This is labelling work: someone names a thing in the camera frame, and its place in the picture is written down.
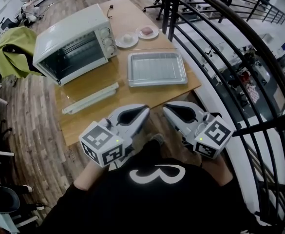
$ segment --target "shoe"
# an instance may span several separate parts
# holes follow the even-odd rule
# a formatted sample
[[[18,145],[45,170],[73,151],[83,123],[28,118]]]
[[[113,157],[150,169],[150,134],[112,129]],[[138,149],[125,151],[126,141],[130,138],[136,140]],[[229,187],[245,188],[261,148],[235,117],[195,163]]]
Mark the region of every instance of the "shoe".
[[[43,204],[35,204],[36,205],[36,209],[39,210],[39,211],[42,211],[45,209],[44,205]]]
[[[32,193],[33,192],[33,188],[31,186],[28,186],[28,185],[23,185],[23,186],[26,186],[27,189],[29,190],[29,193]]]
[[[160,146],[164,144],[164,136],[162,134],[155,134],[152,136],[151,140],[156,140]]]

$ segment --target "green cloth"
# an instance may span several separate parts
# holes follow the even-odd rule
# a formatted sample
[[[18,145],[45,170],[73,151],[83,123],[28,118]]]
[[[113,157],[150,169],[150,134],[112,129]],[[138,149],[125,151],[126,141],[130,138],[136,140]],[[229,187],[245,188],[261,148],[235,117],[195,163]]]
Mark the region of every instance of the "green cloth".
[[[3,47],[13,45],[19,47],[26,54],[34,55],[37,35],[27,27],[12,28],[5,32],[0,38],[0,74],[2,77],[15,75],[16,77],[27,77],[28,74],[40,75],[30,71],[24,54],[3,51]]]

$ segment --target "white plate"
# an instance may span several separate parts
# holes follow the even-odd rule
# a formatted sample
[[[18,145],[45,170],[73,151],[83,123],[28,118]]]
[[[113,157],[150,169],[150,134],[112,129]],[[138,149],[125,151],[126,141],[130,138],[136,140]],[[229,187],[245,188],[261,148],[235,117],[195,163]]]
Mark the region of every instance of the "white plate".
[[[133,40],[131,42],[124,42],[123,41],[123,37],[124,35],[131,35]],[[120,47],[120,48],[130,48],[130,47],[133,47],[139,40],[139,37],[133,33],[133,32],[125,32],[125,33],[122,33],[120,34],[116,39],[115,39],[115,43],[117,45],[117,47]]]
[[[150,27],[153,30],[153,33],[149,35],[143,34],[141,32],[141,29],[143,29],[144,27]],[[151,26],[151,25],[143,25],[136,29],[136,34],[139,36],[139,38],[142,38],[142,39],[153,39],[158,36],[158,28]]]

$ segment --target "glass baking tray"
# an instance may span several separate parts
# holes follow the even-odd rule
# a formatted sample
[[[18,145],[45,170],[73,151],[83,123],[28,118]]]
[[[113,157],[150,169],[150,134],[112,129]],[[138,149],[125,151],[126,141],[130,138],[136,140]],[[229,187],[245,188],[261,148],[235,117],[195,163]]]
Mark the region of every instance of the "glass baking tray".
[[[188,82],[178,52],[144,52],[128,55],[130,87],[185,84]]]

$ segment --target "toaster oven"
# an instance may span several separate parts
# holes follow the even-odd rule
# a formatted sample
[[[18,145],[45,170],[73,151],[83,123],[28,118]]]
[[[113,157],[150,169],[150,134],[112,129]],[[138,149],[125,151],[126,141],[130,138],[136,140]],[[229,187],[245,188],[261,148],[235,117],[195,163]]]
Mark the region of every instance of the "toaster oven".
[[[109,19],[98,4],[57,22],[36,40],[33,65],[64,85],[108,62],[117,48]]]

